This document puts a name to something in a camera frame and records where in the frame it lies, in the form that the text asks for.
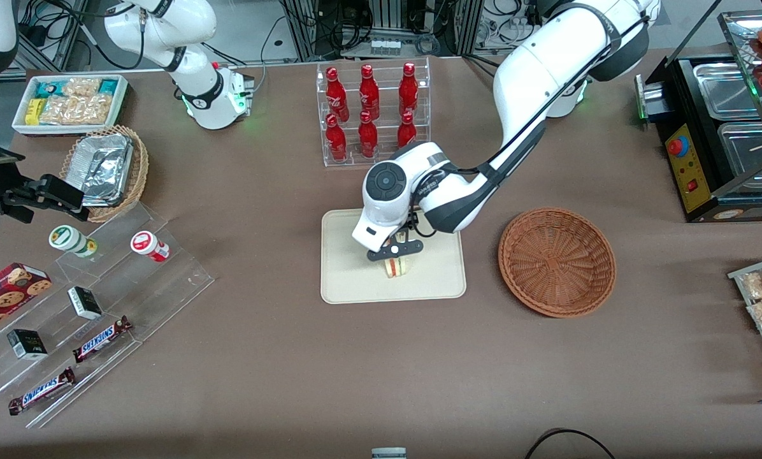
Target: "yellow control panel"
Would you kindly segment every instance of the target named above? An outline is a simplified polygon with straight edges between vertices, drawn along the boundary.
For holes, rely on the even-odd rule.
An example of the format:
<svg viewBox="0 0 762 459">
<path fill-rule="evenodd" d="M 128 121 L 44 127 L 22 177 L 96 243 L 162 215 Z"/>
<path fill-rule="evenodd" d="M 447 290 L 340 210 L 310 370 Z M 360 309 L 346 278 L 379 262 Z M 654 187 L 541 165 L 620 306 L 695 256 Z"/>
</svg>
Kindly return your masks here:
<svg viewBox="0 0 762 459">
<path fill-rule="evenodd" d="M 698 160 L 698 154 L 693 148 L 693 137 L 689 134 L 687 125 L 683 125 L 672 137 L 664 143 L 670 166 L 673 168 L 675 182 L 678 183 L 681 201 L 684 209 L 692 212 L 712 197 L 707 177 Z"/>
</svg>

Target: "emergency stop button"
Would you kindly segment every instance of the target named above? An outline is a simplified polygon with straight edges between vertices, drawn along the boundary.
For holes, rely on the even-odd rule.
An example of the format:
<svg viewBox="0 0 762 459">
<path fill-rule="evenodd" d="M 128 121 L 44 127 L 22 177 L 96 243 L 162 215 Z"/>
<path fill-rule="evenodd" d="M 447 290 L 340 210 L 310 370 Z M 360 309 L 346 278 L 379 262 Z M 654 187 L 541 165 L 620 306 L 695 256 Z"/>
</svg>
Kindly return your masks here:
<svg viewBox="0 0 762 459">
<path fill-rule="evenodd" d="M 689 151 L 689 140 L 685 136 L 679 136 L 667 143 L 667 153 L 675 157 L 684 157 Z"/>
</svg>

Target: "red button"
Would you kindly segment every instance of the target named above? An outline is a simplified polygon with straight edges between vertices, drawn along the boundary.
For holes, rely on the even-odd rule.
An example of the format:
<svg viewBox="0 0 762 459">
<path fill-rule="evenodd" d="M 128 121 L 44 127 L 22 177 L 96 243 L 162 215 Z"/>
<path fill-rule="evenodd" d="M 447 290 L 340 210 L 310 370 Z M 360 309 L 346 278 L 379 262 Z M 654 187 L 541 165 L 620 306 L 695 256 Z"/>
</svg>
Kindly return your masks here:
<svg viewBox="0 0 762 459">
<path fill-rule="evenodd" d="M 681 153 L 682 149 L 684 149 L 684 144 L 679 139 L 672 140 L 672 142 L 667 145 L 667 153 L 672 154 L 673 156 Z"/>
</svg>

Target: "small black box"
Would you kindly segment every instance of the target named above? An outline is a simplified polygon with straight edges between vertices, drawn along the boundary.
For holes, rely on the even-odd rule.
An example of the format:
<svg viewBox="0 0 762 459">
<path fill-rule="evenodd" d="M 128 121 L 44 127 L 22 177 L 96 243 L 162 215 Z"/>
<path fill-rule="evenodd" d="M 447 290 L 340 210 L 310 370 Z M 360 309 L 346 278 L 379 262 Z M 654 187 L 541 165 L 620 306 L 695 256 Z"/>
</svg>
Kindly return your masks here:
<svg viewBox="0 0 762 459">
<path fill-rule="evenodd" d="M 98 301 L 91 291 L 75 286 L 67 290 L 67 294 L 69 294 L 69 302 L 75 308 L 75 314 L 89 320 L 101 318 L 101 306 L 98 305 Z"/>
<path fill-rule="evenodd" d="M 16 357 L 23 360 L 42 360 L 47 357 L 47 350 L 36 331 L 15 328 L 8 333 L 8 342 Z"/>
</svg>

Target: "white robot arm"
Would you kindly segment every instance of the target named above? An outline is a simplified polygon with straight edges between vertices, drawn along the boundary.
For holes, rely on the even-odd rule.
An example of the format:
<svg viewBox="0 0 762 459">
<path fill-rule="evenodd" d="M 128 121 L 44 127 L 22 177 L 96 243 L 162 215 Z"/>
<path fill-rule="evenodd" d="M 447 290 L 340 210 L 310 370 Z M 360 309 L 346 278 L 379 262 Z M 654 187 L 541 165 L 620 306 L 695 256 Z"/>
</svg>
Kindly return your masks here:
<svg viewBox="0 0 762 459">
<path fill-rule="evenodd" d="M 253 80 L 229 69 L 215 69 L 198 45 L 213 37 L 217 18 L 206 0 L 134 0 L 106 12 L 106 32 L 118 47 L 142 56 L 169 72 L 183 92 L 189 114 L 206 129 L 230 125 L 250 113 Z M 16 13 L 12 0 L 0 0 L 0 72 L 16 56 Z M 77 20 L 97 47 L 89 29 Z"/>
<path fill-rule="evenodd" d="M 405 146 L 367 172 L 364 209 L 352 237 L 369 249 L 370 259 L 418 252 L 419 241 L 390 240 L 413 227 L 415 204 L 437 231 L 467 227 L 539 142 L 547 113 L 562 93 L 588 73 L 612 79 L 638 64 L 660 7 L 660 0 L 558 0 L 546 24 L 495 75 L 500 151 L 474 169 L 460 169 L 435 143 Z M 466 180 L 470 174 L 477 176 Z"/>
</svg>

